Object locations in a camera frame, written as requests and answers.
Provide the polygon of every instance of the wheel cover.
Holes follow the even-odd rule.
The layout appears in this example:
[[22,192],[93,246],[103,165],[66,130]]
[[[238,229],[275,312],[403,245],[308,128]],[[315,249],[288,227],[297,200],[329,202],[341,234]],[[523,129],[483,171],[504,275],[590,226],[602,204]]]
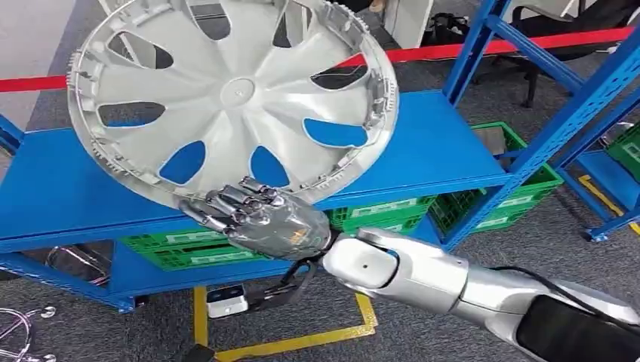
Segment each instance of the wheel cover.
[[[310,20],[302,41],[273,45],[288,6]],[[133,0],[88,37],[71,60],[69,112],[85,149],[120,183],[177,208],[212,189],[253,175],[262,146],[278,159],[286,189],[309,203],[340,191],[379,157],[395,127],[395,73],[366,25],[342,5],[320,0],[221,0],[227,37],[200,30],[185,0]],[[122,34],[169,53],[172,64],[152,69],[109,48]],[[367,72],[339,89],[312,77],[361,54]],[[165,110],[143,125],[106,125],[101,106],[152,102]],[[305,119],[361,127],[361,146],[329,146],[312,138]],[[160,176],[180,149],[205,145],[205,160],[185,183]]]

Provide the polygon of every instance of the crate label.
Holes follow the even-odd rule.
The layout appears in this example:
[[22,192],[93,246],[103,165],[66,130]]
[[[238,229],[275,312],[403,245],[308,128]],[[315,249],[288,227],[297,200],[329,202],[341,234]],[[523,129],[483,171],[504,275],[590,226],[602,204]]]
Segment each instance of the crate label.
[[206,262],[232,262],[234,260],[242,260],[254,257],[251,251],[241,251],[239,253],[212,255],[212,256],[194,256],[191,262],[194,264],[205,264]]
[[417,198],[409,198],[407,200],[389,202],[388,204],[370,206],[370,207],[361,207],[359,209],[354,209],[351,212],[351,217],[359,217],[359,216],[367,216],[373,215],[375,213],[383,213],[385,211],[404,209],[405,207],[411,207],[418,204]]
[[640,162],[640,149],[634,143],[627,143],[622,146],[622,148],[629,154],[629,156],[633,157],[636,162]]
[[401,232],[402,231],[402,226],[404,226],[404,224],[388,226],[388,227],[386,227],[384,229],[385,230],[389,230],[390,232]]
[[504,201],[502,204],[498,205],[498,208],[526,204],[531,202],[533,199],[533,195],[523,196],[521,198],[512,198],[511,200]]
[[205,241],[219,238],[222,235],[217,232],[192,232],[189,234],[167,235],[168,244],[192,243],[193,241]]
[[480,229],[480,228],[485,228],[487,226],[493,226],[493,225],[499,225],[499,224],[504,224],[505,222],[509,221],[509,217],[505,216],[505,217],[501,217],[499,219],[493,219],[493,220],[487,220],[485,222],[480,222],[478,224],[478,226],[476,226],[476,229]]

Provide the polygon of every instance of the yellow floor tape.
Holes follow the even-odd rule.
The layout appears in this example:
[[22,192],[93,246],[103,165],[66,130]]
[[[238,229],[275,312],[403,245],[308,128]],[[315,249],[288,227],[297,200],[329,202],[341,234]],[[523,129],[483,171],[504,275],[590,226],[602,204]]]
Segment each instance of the yellow floor tape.
[[207,287],[193,288],[193,333],[195,343],[209,346],[209,329],[207,326]]
[[[618,207],[616,206],[613,202],[611,202],[611,200],[609,200],[605,194],[603,194],[602,192],[600,192],[600,190],[598,190],[591,182],[591,176],[589,175],[584,175],[578,178],[578,181],[580,181],[580,183],[583,184],[583,186],[588,189],[589,191],[591,191],[592,194],[594,194],[597,198],[600,199],[600,201],[602,201],[605,205],[607,205],[611,211],[615,212],[616,215],[618,216],[622,216],[624,215],[624,212]],[[629,223],[629,227],[638,235],[640,235],[640,226],[638,226],[638,224],[636,224],[635,222],[630,222]]]
[[[202,290],[198,291],[199,288],[204,289],[204,287],[196,287],[194,289],[193,317],[195,342],[202,344],[203,342],[208,340],[207,309],[206,304],[204,304],[205,297],[200,297],[201,293],[204,293],[206,295],[206,290],[204,292],[202,292]],[[348,327],[340,330],[332,330],[330,332],[316,333],[298,338],[283,339],[282,341],[277,342],[263,343],[261,345],[251,345],[249,347],[222,351],[216,353],[216,359],[221,362],[230,362],[239,360],[240,358],[267,356],[270,354],[313,347],[314,345],[326,345],[328,343],[334,343],[347,339],[354,339],[375,334],[375,327],[378,325],[378,320],[374,313],[374,307],[371,304],[371,300],[367,296],[359,293],[355,295],[355,300],[358,303],[358,308],[362,313],[362,319],[365,322],[361,326]],[[199,303],[203,303],[204,308],[202,308],[202,306],[198,306]]]

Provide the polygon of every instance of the chair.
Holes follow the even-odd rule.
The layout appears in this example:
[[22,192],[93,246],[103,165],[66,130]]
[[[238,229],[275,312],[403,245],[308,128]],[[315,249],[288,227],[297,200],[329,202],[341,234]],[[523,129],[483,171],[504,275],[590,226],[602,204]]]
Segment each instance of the chair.
[[[511,25],[530,38],[572,32],[613,29],[626,26],[638,7],[640,7],[640,0],[598,0],[585,11],[578,14],[577,17],[571,18],[551,14],[537,6],[522,5],[513,9],[513,22]],[[533,11],[539,15],[522,19],[522,11],[524,9]],[[548,49],[548,52],[564,62],[585,57],[599,49],[606,49],[610,46],[611,44],[575,45]],[[514,63],[515,67],[478,75],[473,79],[473,83],[480,84],[489,78],[502,78],[505,74],[522,72],[525,74],[525,79],[529,82],[527,99],[522,105],[526,108],[531,108],[539,75],[548,75],[542,72],[540,68],[527,58],[518,55],[498,56],[492,65],[496,66],[504,60]]]
[[42,357],[36,357],[29,354],[29,348],[31,347],[31,342],[33,340],[33,332],[32,332],[32,323],[30,318],[35,316],[36,314],[40,314],[42,318],[51,318],[56,314],[56,308],[54,307],[45,307],[43,309],[36,309],[33,311],[29,311],[27,313],[21,313],[19,311],[9,309],[9,308],[0,308],[0,314],[9,314],[15,317],[15,321],[9,326],[0,330],[0,340],[6,339],[12,332],[14,332],[18,327],[24,327],[24,342],[23,347],[19,352],[11,352],[6,351],[4,349],[0,349],[0,357],[8,357],[15,362],[21,361],[29,361],[29,362],[56,362],[56,356],[52,354],[47,354]]

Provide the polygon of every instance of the red rope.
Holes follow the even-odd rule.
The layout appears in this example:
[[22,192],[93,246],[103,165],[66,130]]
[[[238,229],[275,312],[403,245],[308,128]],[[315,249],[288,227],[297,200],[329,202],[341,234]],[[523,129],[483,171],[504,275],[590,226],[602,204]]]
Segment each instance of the red rope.
[[49,89],[66,88],[66,76],[55,75],[52,77],[0,79],[0,93],[46,91]]
[[[592,32],[574,32],[571,34],[542,36],[531,40],[542,48],[561,48],[573,45],[608,43],[626,39],[634,28],[596,30]],[[394,49],[386,52],[392,63],[409,62],[412,60],[440,60],[455,58],[462,49],[462,44],[433,45],[415,49]],[[504,40],[493,40],[487,46],[485,54],[512,53],[515,47]],[[365,62],[361,55],[344,61],[338,66],[360,66]],[[0,93],[46,91],[66,88],[66,77],[55,75],[51,77],[0,79]]]
[[[634,28],[628,26],[626,28],[596,30],[592,32],[573,32],[571,34],[541,36],[539,38],[531,38],[531,40],[542,48],[562,48],[573,45],[608,43],[612,41],[620,41],[626,39]],[[416,49],[394,49],[386,52],[391,63],[410,62],[412,60],[438,60],[450,59],[458,56],[462,50],[462,44],[451,45],[432,45],[429,47]],[[485,54],[502,54],[513,53],[515,47],[506,40],[493,40],[489,42]],[[344,61],[339,66],[360,66],[365,62],[361,55]]]

